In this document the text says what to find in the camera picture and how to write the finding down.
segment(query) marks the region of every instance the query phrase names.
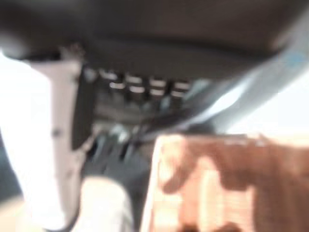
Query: brown box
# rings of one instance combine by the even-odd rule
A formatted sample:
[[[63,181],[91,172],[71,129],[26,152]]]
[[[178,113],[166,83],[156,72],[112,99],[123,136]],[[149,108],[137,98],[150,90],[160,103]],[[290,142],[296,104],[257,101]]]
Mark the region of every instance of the brown box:
[[[142,232],[309,232],[309,139],[163,136]]]

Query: gray surface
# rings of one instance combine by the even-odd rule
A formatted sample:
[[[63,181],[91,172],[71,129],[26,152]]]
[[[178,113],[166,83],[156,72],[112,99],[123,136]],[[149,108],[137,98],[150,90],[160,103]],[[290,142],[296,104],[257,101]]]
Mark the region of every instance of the gray surface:
[[[0,138],[0,203],[21,194]]]

